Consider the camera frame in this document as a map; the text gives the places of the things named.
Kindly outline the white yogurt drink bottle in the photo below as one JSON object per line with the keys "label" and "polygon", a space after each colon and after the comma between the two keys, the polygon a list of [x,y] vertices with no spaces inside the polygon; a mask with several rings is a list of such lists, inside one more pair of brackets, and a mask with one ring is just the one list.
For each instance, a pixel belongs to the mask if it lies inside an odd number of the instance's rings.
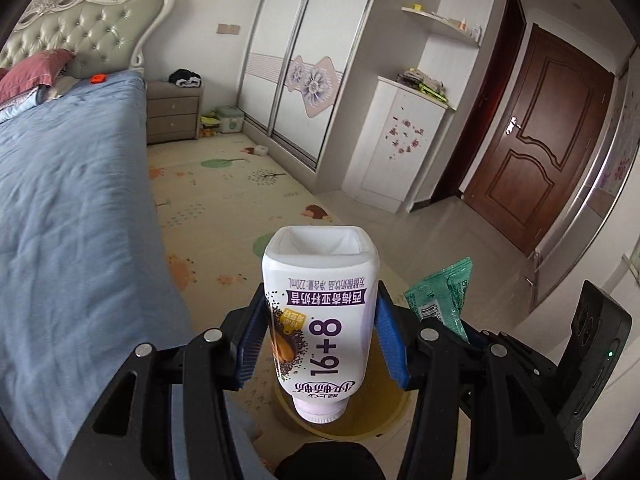
{"label": "white yogurt drink bottle", "polygon": [[342,417],[364,381],[378,270],[358,226],[284,226],[262,255],[274,369],[307,422]]}

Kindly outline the green snack packet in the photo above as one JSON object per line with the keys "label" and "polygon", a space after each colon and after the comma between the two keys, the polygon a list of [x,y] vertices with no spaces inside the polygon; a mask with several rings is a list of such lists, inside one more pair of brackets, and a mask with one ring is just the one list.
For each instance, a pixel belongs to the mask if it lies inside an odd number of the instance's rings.
{"label": "green snack packet", "polygon": [[472,271],[473,261],[465,257],[430,274],[404,292],[408,307],[419,320],[436,318],[447,330],[468,342],[461,313]]}

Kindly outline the dark brown wooden door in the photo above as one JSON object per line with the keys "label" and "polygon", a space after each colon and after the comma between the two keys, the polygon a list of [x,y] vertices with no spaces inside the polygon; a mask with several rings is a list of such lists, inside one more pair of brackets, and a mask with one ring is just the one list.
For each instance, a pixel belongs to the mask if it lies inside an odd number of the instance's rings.
{"label": "dark brown wooden door", "polygon": [[530,256],[576,188],[596,145],[614,76],[534,26],[506,112],[464,193]]}

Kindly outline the white green storage box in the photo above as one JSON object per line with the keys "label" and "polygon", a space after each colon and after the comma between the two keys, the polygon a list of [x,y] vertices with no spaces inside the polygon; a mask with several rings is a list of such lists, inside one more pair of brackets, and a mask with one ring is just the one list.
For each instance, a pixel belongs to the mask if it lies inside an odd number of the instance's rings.
{"label": "white green storage box", "polygon": [[220,106],[215,110],[220,133],[238,133],[242,131],[245,114],[235,106]]}

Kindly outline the light blue folded blanket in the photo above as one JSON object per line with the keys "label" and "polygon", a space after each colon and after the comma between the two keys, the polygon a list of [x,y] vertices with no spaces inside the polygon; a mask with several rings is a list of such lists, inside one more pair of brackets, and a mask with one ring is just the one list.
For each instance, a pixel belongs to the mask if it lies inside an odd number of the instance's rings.
{"label": "light blue folded blanket", "polygon": [[24,112],[42,104],[47,97],[49,87],[44,84],[23,92],[19,96],[9,99],[1,104],[0,122],[8,122],[13,118],[20,116]]}

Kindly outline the white corner shelf cabinet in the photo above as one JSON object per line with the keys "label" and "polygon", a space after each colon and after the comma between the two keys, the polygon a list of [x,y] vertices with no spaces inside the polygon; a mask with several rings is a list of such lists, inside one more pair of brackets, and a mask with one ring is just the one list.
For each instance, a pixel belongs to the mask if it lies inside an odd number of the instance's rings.
{"label": "white corner shelf cabinet", "polygon": [[367,110],[342,184],[353,200],[409,210],[482,50],[496,0],[376,0],[358,91]]}

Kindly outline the right pink pillow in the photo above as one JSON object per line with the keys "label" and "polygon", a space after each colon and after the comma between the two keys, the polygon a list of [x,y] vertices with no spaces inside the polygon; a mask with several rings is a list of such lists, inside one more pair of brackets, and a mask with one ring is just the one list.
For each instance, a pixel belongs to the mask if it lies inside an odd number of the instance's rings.
{"label": "right pink pillow", "polygon": [[0,96],[4,103],[42,84],[52,86],[75,53],[66,49],[38,52],[12,68],[1,70]]}

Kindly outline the cartoon pattern floor mat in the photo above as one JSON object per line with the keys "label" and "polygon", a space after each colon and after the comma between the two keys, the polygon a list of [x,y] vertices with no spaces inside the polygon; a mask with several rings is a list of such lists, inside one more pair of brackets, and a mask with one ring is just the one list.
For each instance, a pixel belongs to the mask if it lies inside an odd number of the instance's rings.
{"label": "cartoon pattern floor mat", "polygon": [[[262,280],[260,260],[270,237],[289,224],[350,223],[382,245],[386,214],[326,194],[313,196],[242,134],[153,145],[149,178],[169,272],[189,308],[196,332],[243,307]],[[302,444],[333,437],[365,445],[393,479],[411,426],[412,396],[390,380],[380,347],[371,348],[366,381],[335,424],[308,425],[277,385],[271,349],[262,348],[253,378],[230,396],[262,436],[260,457],[276,466]]]}

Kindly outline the blue bed sheet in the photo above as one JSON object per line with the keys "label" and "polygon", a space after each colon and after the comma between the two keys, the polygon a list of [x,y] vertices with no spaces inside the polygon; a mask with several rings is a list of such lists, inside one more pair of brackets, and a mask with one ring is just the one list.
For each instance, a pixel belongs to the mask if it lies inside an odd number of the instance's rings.
{"label": "blue bed sheet", "polygon": [[1,408],[49,478],[138,344],[194,337],[148,177],[142,76],[81,81],[1,127]]}

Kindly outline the grey bedside table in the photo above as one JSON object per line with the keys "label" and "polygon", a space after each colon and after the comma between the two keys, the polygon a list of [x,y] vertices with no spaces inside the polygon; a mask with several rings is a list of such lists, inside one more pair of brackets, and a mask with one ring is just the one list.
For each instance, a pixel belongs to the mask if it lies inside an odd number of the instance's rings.
{"label": "grey bedside table", "polygon": [[202,88],[182,88],[170,82],[146,83],[146,144],[198,137]]}

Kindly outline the white sliding wardrobe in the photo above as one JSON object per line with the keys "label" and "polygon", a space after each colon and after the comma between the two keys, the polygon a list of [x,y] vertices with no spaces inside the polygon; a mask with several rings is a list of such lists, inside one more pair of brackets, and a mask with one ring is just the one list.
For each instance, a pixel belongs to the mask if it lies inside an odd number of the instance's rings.
{"label": "white sliding wardrobe", "polygon": [[370,0],[260,0],[239,107],[309,168],[317,166]]}

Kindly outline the small orange object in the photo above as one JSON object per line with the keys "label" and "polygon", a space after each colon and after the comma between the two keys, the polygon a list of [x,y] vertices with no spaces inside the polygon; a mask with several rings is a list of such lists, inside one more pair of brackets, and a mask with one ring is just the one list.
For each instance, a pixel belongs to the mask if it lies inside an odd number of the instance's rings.
{"label": "small orange object", "polygon": [[95,74],[90,78],[92,84],[103,84],[107,80],[105,74]]}

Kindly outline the black white clothes pile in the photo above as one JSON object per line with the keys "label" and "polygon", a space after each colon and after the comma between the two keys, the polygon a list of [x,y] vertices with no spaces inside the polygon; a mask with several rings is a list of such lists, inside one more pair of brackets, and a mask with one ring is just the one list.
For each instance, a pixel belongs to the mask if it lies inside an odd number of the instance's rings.
{"label": "black white clothes pile", "polygon": [[179,68],[169,75],[168,82],[179,88],[201,88],[202,77],[192,70]]}

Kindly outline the green tufted headboard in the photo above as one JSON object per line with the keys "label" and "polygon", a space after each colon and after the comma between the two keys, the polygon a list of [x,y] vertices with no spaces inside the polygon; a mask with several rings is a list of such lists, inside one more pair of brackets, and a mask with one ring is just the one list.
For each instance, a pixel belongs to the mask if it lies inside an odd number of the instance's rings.
{"label": "green tufted headboard", "polygon": [[70,76],[145,69],[143,48],[175,0],[32,0],[1,49],[7,70],[41,51],[65,49]]}

